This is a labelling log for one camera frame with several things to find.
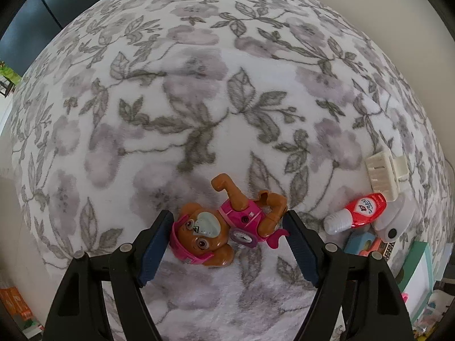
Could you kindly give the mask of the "gold patterned lighter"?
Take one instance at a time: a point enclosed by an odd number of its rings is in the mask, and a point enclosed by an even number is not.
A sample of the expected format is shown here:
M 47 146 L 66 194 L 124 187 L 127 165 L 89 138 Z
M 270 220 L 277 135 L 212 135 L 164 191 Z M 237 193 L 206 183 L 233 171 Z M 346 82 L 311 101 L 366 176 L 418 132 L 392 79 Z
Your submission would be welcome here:
M 384 249 L 382 251 L 382 257 L 385 259 L 385 261 L 389 261 L 390 260 L 390 257 L 392 255 L 392 251 L 395 247 L 395 243 L 394 242 L 386 242 L 385 243 L 385 246 L 384 246 Z

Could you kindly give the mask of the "cream hair claw clip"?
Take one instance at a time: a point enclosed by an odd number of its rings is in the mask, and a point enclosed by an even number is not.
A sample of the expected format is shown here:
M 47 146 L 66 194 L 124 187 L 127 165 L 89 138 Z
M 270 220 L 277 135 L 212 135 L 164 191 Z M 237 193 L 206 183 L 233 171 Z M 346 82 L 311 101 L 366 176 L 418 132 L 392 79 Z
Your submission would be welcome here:
M 365 167 L 374 193 L 381 193 L 387 202 L 396 201 L 400 183 L 409 175 L 405 155 L 394 157 L 389 149 L 365 159 Z

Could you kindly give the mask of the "orange blue carrot knife toy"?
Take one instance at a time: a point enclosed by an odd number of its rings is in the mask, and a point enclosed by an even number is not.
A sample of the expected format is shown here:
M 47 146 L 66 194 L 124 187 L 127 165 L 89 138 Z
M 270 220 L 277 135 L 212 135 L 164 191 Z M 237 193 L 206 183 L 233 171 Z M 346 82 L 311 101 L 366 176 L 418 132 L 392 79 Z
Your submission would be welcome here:
M 352 255 L 368 256 L 371 252 L 385 252 L 386 244 L 370 232 L 353 232 L 345 245 L 344 252 Z

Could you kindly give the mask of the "floral grey white blanket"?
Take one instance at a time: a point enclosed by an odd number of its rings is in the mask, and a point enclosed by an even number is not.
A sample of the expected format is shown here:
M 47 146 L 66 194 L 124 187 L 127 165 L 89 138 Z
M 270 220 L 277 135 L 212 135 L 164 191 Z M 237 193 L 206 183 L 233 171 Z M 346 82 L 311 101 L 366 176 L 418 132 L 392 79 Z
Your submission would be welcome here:
M 12 165 L 52 279 L 111 253 L 168 209 L 216 208 L 220 173 L 283 194 L 317 232 L 371 190 L 365 159 L 404 156 L 416 214 L 398 238 L 438 264 L 454 231 L 450 172 L 390 58 L 318 0 L 101 0 L 42 51 L 14 95 Z

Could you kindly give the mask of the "teal white shallow box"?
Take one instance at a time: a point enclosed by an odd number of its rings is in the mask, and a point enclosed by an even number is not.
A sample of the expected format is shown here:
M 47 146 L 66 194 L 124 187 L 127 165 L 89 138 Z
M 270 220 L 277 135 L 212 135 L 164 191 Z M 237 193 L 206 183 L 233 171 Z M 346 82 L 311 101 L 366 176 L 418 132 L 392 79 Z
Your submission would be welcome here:
M 396 277 L 402 294 L 406 294 L 406 309 L 415 323 L 433 292 L 433 264 L 428 242 L 414 241 L 405 263 Z

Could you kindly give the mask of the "red white toothpaste tube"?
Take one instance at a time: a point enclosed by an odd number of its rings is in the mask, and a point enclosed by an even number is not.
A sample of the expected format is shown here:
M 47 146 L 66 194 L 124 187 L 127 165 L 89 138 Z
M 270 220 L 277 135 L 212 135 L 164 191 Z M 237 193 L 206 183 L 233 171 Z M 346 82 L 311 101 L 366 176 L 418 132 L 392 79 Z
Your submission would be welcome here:
M 349 202 L 343 209 L 325 217 L 323 227 L 331 236 L 373 223 L 387 208 L 383 194 L 372 193 Z

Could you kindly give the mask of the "brown pink puppy toy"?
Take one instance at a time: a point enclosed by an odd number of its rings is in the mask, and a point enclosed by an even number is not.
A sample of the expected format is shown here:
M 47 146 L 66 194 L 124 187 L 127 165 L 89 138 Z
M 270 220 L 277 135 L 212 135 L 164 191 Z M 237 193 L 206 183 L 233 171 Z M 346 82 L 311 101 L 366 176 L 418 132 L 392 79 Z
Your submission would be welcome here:
M 183 263 L 209 267 L 232 264 L 234 249 L 229 242 L 255 248 L 264 242 L 277 249 L 279 239 L 289 235 L 281 228 L 287 198 L 261 190 L 255 199 L 248 198 L 225 173 L 211 180 L 213 189 L 227 193 L 227 200 L 217 209 L 206 209 L 190 202 L 183 206 L 170 234 L 170 248 Z

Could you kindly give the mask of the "dark cabinet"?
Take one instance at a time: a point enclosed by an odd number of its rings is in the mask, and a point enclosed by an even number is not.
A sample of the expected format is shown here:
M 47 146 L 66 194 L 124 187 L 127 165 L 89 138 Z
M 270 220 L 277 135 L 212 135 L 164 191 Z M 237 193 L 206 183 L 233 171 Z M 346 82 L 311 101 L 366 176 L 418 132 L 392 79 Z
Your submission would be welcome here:
M 1 33 L 1 60 L 24 75 L 63 28 L 99 0 L 25 0 Z

